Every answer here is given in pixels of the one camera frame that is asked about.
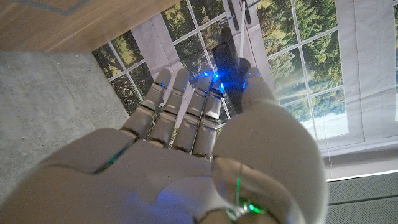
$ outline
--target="green led light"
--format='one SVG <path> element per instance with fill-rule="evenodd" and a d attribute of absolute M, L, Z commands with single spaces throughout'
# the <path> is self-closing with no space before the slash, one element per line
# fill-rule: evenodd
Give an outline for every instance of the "green led light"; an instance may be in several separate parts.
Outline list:
<path fill-rule="evenodd" d="M 254 205 L 250 204 L 249 205 L 250 210 L 256 212 L 256 213 L 261 213 L 261 210 L 256 208 Z"/>
<path fill-rule="evenodd" d="M 236 179 L 236 204 L 239 204 L 239 192 L 241 191 L 241 177 Z"/>

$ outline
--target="blue led light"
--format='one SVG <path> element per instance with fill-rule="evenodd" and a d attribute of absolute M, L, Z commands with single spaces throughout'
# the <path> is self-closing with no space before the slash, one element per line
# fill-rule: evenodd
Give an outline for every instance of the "blue led light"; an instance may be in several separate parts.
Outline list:
<path fill-rule="evenodd" d="M 243 85 L 242 85 L 242 88 L 246 88 L 246 81 L 247 81 L 247 79 L 244 80 L 244 83 L 243 83 Z"/>
<path fill-rule="evenodd" d="M 219 84 L 219 85 L 218 85 L 218 89 L 220 89 L 220 91 L 221 91 L 222 93 L 224 93 L 224 84 L 223 84 L 223 83 Z"/>

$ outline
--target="wooden surface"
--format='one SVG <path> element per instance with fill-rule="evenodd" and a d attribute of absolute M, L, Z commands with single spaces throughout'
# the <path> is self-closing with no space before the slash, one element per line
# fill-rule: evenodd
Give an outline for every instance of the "wooden surface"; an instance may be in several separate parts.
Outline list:
<path fill-rule="evenodd" d="M 25 0 L 69 9 L 78 0 Z M 179 0 L 90 0 L 69 16 L 0 0 L 0 50 L 91 52 Z"/>

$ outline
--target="concrete floor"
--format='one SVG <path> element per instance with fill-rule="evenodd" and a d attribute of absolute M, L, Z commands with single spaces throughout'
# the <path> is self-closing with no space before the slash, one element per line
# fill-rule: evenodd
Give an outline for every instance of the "concrete floor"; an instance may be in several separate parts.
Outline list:
<path fill-rule="evenodd" d="M 128 114 L 92 54 L 0 52 L 0 203 L 53 151 Z"/>

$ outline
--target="robotic hand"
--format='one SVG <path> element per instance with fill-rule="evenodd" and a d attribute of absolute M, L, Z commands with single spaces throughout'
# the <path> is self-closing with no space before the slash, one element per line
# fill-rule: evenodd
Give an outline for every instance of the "robotic hand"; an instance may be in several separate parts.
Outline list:
<path fill-rule="evenodd" d="M 243 113 L 216 140 L 223 85 L 203 71 L 171 149 L 188 83 L 162 70 L 120 130 L 96 130 L 44 159 L 0 207 L 0 223 L 318 223 L 327 190 L 317 145 L 278 106 L 259 70 L 243 79 Z"/>

